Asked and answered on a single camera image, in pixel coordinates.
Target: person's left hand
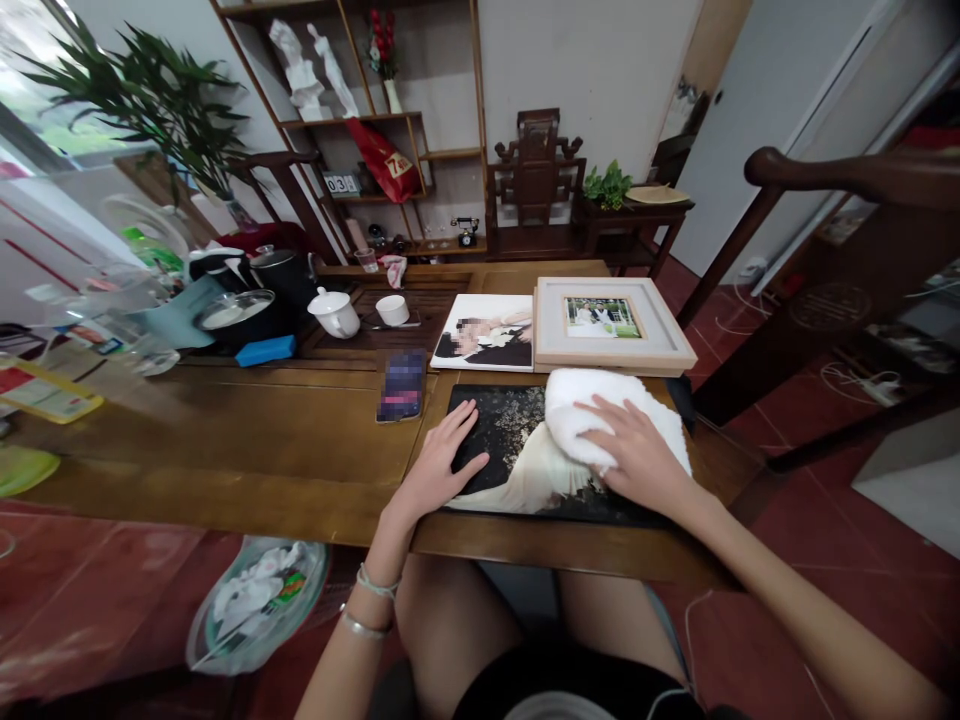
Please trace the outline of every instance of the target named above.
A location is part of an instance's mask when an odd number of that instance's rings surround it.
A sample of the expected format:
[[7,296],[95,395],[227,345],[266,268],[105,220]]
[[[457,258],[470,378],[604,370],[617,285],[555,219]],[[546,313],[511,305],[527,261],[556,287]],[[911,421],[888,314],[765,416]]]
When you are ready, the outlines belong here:
[[476,408],[476,400],[465,400],[427,433],[420,457],[394,493],[388,509],[416,523],[456,497],[487,464],[490,455],[480,453],[459,472],[450,471],[457,448],[477,422]]

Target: red bag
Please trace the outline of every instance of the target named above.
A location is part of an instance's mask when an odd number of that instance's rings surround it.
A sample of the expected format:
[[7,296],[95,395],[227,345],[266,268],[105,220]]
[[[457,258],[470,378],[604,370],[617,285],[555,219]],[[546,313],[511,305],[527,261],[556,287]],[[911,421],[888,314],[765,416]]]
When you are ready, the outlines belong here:
[[353,141],[360,148],[364,162],[395,203],[409,200],[420,192],[420,173],[413,163],[401,155],[389,140],[357,118],[347,120]]

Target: door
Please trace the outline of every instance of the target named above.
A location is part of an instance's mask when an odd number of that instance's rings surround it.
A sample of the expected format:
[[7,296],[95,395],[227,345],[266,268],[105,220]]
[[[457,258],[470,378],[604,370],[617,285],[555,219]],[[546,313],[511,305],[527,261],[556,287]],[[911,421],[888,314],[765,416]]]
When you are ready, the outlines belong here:
[[672,248],[677,260],[706,272],[758,192],[743,178],[747,157],[765,145],[788,155],[802,149],[837,91],[834,81],[891,4],[753,3],[677,183],[697,203]]

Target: black electric kettle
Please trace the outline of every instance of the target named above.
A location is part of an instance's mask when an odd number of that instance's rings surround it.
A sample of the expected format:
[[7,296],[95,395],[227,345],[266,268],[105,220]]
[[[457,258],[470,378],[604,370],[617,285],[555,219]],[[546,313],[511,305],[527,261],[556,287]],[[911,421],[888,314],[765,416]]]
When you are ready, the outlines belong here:
[[293,250],[275,250],[273,245],[262,245],[257,252],[260,254],[250,261],[250,267],[260,284],[293,307],[305,309],[317,295],[313,253],[304,259]]

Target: blue sponge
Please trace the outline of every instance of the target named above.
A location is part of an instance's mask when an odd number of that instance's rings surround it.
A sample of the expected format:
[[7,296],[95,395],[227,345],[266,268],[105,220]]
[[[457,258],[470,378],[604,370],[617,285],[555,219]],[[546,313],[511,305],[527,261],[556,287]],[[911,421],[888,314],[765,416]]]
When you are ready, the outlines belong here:
[[240,367],[250,367],[271,360],[282,360],[283,358],[293,357],[293,351],[297,349],[297,341],[293,335],[284,335],[282,338],[272,338],[270,340],[261,340],[255,343],[247,343],[243,349],[237,353],[237,365]]

